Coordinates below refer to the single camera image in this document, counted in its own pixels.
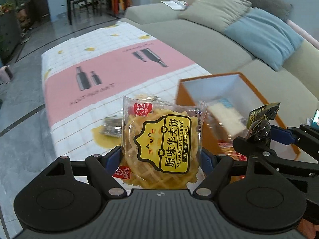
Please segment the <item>red chip bag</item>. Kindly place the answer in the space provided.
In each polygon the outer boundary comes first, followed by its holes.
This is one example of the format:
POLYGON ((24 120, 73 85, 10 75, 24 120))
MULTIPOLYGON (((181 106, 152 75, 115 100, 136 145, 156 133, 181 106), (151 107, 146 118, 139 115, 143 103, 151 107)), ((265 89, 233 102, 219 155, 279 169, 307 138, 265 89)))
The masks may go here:
POLYGON ((246 161, 247 157, 236 152, 231 142, 225 142, 223 140, 219 140, 219 148, 222 153, 232 157, 236 161, 246 161))

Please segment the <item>clear bread packet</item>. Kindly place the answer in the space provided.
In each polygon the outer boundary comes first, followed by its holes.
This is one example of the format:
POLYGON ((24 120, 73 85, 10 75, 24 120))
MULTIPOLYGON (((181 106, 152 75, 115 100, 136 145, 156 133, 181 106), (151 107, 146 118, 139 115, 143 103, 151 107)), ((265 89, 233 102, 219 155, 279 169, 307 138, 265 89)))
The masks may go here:
POLYGON ((208 103, 207 124, 218 140, 229 142, 237 136, 246 135, 246 123, 246 118, 228 99, 220 98, 208 103))

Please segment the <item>dark candy packet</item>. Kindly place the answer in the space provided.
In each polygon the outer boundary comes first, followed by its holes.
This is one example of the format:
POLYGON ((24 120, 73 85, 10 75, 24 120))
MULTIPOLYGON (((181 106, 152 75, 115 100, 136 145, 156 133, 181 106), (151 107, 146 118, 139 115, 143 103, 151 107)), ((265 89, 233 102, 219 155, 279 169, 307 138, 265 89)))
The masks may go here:
POLYGON ((279 111, 280 103, 263 105, 248 115, 246 139, 258 146, 270 146, 271 120, 274 120, 279 111))

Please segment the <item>clear nut snack packet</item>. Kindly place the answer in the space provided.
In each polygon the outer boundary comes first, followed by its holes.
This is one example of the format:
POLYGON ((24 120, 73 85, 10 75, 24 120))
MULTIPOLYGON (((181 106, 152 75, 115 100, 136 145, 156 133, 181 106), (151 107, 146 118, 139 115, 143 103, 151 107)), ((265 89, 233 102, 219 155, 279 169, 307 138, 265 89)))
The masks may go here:
POLYGON ((120 138, 122 136, 122 117, 110 116, 103 120, 102 134, 120 138))

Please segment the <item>yellow waffle cookie packet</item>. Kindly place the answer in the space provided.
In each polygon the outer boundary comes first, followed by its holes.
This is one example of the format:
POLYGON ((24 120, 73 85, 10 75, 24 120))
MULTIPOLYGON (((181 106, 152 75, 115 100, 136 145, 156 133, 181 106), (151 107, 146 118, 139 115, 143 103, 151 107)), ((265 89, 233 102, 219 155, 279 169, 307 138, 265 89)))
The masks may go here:
POLYGON ((123 99, 122 155, 116 179, 143 189, 184 189, 201 177, 206 103, 182 106, 123 99))

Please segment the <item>clear peanut packet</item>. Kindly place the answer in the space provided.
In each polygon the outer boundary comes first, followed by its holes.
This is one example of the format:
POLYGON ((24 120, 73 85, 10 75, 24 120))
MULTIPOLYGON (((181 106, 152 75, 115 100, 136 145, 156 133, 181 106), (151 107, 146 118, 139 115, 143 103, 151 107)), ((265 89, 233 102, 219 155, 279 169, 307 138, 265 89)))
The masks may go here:
POLYGON ((138 94, 134 97, 134 99, 136 101, 140 101, 142 103, 152 103, 152 102, 160 103, 160 102, 162 102, 160 97, 149 95, 149 94, 138 94))

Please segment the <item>orange cardboard box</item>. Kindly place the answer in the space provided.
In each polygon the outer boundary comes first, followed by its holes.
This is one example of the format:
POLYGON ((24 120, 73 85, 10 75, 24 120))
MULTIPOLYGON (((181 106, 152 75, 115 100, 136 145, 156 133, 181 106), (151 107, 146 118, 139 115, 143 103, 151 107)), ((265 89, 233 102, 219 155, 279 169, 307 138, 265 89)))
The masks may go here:
POLYGON ((268 102, 241 73, 205 75, 182 79, 176 103, 203 107, 202 146, 214 155, 225 154, 237 161, 232 141, 247 135, 249 113, 268 102))

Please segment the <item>grey-green sofa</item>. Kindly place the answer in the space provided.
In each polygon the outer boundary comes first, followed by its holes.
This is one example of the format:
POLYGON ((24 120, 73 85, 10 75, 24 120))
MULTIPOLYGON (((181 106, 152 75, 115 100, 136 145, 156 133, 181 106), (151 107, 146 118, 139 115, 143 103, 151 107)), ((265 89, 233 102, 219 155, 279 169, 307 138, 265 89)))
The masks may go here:
POLYGON ((305 123, 318 109, 318 49, 306 39, 274 70, 227 36, 179 18, 163 3, 129 7, 121 21, 170 45, 210 74, 244 74, 267 101, 280 103, 279 117, 287 126, 305 123))

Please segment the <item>pink white checkered tablecloth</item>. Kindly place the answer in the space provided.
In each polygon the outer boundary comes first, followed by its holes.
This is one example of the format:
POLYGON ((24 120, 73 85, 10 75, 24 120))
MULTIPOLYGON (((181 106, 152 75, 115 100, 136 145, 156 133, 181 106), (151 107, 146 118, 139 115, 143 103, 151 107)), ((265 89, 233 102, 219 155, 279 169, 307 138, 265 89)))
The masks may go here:
POLYGON ((138 94, 176 104, 179 81, 207 71, 171 46, 125 22, 86 33, 42 54, 46 112, 58 157, 105 155, 120 138, 101 133, 138 94))

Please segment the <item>blue cushion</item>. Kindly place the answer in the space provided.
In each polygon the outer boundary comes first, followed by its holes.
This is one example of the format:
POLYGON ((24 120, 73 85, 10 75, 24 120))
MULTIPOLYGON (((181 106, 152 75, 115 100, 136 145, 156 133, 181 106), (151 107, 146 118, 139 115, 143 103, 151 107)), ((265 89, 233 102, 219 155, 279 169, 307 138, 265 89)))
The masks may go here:
POLYGON ((304 41, 288 24, 260 8, 252 9, 229 25, 224 35, 275 71, 280 70, 304 41))

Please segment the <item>pink small heater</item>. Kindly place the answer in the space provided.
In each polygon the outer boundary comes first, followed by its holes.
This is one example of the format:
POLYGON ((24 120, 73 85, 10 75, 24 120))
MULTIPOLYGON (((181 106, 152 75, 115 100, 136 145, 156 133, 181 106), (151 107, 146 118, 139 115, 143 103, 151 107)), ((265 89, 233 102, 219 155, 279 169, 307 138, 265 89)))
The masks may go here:
POLYGON ((0 68, 0 78, 3 83, 10 83, 13 79, 13 74, 8 66, 2 66, 0 68))

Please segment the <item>beige cushion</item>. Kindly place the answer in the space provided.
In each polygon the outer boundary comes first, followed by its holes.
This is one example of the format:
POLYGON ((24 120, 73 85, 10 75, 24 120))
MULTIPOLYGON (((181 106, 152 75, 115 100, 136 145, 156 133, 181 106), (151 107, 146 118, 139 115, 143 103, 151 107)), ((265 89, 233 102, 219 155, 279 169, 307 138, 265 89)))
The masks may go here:
POLYGON ((247 14, 252 3, 247 0, 186 0, 187 9, 178 18, 203 25, 220 33, 247 14))

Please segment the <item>grey cushion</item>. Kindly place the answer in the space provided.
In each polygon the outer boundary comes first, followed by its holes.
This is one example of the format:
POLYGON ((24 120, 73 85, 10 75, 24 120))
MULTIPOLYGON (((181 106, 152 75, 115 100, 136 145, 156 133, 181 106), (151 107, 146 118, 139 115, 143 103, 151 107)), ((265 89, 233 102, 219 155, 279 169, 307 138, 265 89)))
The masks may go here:
POLYGON ((269 12, 286 22, 292 11, 292 4, 284 0, 247 0, 252 3, 252 7, 257 7, 269 12))

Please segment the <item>papers on sofa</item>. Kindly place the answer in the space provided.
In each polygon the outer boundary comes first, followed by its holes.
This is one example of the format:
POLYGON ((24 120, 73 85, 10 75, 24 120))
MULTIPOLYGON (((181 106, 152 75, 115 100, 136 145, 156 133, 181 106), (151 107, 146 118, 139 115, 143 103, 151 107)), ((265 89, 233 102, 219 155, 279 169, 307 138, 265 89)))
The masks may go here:
POLYGON ((163 4, 170 7, 172 10, 185 10, 188 7, 188 3, 179 0, 162 1, 163 4))

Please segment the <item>dark cabinet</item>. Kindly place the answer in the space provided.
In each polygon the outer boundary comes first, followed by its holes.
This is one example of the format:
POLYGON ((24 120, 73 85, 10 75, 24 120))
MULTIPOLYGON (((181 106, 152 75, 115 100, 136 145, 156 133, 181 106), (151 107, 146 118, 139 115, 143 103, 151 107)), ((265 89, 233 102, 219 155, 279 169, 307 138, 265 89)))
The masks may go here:
POLYGON ((16 11, 1 15, 1 60, 6 62, 21 41, 21 29, 16 11))

